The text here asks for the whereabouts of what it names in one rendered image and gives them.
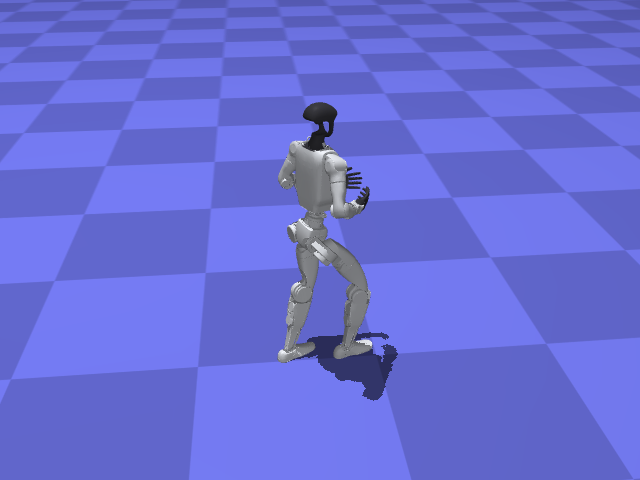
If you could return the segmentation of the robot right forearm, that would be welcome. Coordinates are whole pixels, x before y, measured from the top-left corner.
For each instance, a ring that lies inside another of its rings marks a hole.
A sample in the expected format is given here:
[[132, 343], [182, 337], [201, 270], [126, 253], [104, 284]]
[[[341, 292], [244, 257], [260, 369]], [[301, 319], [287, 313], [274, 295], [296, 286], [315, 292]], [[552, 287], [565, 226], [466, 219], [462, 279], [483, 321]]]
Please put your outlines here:
[[361, 211], [363, 210], [364, 205], [359, 205], [355, 201], [356, 200], [353, 200], [350, 203], [347, 203], [347, 202], [345, 203], [344, 211], [345, 211], [345, 214], [346, 214], [347, 218], [344, 218], [344, 219], [350, 219], [353, 216], [355, 216], [357, 214], [360, 214]]

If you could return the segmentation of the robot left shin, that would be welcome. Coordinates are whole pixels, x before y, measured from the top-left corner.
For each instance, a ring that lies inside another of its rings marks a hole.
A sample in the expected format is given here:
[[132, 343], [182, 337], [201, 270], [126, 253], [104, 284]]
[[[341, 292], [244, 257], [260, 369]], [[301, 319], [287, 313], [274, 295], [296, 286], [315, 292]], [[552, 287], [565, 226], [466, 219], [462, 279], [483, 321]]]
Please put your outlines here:
[[[310, 299], [302, 303], [302, 302], [297, 302], [290, 295], [290, 298], [288, 301], [287, 317], [286, 317], [286, 324], [288, 324], [288, 326], [287, 326], [287, 334], [286, 334], [286, 340], [285, 340], [285, 346], [284, 346], [284, 349], [287, 346], [286, 348], [287, 352], [292, 352], [293, 349], [295, 350], [296, 342], [298, 341], [301, 329], [305, 324], [305, 321], [310, 309], [312, 297], [313, 297], [313, 291]], [[292, 346], [293, 346], [293, 349], [291, 348]], [[288, 349], [290, 350], [288, 351]]]

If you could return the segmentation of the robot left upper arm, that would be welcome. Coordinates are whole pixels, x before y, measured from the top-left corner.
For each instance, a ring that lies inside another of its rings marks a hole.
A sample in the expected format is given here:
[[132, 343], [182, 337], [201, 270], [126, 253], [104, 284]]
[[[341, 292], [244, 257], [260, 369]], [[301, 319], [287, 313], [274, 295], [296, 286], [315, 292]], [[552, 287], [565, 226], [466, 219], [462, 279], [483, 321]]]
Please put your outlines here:
[[293, 172], [295, 171], [295, 153], [298, 145], [302, 141], [293, 141], [289, 146], [289, 153], [279, 172], [278, 182], [284, 189], [290, 189], [294, 185]]

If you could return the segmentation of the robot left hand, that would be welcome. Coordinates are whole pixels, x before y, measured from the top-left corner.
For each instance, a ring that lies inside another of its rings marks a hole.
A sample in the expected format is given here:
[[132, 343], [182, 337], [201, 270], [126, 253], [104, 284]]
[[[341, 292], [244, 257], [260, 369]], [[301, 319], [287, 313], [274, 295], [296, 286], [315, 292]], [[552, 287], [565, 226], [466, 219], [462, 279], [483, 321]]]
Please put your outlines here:
[[[352, 167], [348, 167], [347, 171], [351, 170]], [[349, 180], [358, 180], [358, 179], [362, 179], [362, 177], [351, 177], [349, 178], [349, 176], [354, 176], [354, 175], [358, 175], [361, 174], [360, 172], [355, 172], [355, 173], [350, 173], [350, 174], [346, 174], [346, 188], [348, 189], [360, 189], [360, 187], [358, 186], [348, 186], [348, 184], [362, 184], [362, 182], [349, 182]]]

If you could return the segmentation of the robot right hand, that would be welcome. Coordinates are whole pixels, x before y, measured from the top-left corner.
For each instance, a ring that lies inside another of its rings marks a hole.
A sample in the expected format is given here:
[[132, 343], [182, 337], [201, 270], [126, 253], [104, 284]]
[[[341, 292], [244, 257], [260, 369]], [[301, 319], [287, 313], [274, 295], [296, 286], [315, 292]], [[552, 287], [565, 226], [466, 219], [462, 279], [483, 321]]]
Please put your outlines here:
[[[364, 205], [364, 208], [363, 208], [363, 210], [364, 210], [364, 209], [365, 209], [365, 206], [366, 206], [366, 204], [367, 204], [367, 202], [368, 202], [368, 199], [369, 199], [369, 195], [370, 195], [370, 194], [369, 194], [369, 192], [370, 192], [370, 191], [369, 191], [368, 186], [366, 187], [366, 189], [365, 189], [365, 188], [362, 188], [362, 189], [365, 191], [365, 193], [366, 193], [366, 194], [364, 194], [363, 192], [360, 192], [360, 193], [363, 195], [363, 197], [358, 196], [358, 199], [356, 199], [356, 201], [355, 201], [355, 202], [356, 202], [357, 204], [359, 204], [359, 205]], [[362, 211], [363, 211], [363, 210], [362, 210]]]

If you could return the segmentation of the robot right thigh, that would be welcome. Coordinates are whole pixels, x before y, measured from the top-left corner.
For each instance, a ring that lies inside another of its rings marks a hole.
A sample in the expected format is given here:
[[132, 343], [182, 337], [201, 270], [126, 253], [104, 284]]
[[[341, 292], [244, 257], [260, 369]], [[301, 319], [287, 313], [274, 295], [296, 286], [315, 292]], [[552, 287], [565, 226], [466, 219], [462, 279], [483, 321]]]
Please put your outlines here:
[[367, 292], [368, 285], [365, 274], [354, 255], [344, 246], [331, 238], [321, 241], [316, 239], [311, 243], [311, 249], [315, 251], [313, 255], [324, 265], [330, 263], [334, 268], [351, 284], [346, 289], [346, 296], [351, 302], [354, 291], [361, 289]]

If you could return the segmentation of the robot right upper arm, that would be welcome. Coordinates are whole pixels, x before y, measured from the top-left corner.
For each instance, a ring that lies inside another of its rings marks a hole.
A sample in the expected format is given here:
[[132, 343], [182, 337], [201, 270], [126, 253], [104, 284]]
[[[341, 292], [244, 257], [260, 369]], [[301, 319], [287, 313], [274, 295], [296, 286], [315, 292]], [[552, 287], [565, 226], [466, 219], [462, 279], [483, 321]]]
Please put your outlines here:
[[347, 163], [335, 154], [327, 154], [325, 171], [330, 178], [331, 194], [333, 205], [331, 205], [331, 215], [336, 218], [347, 218], [344, 205], [346, 203], [346, 173]]

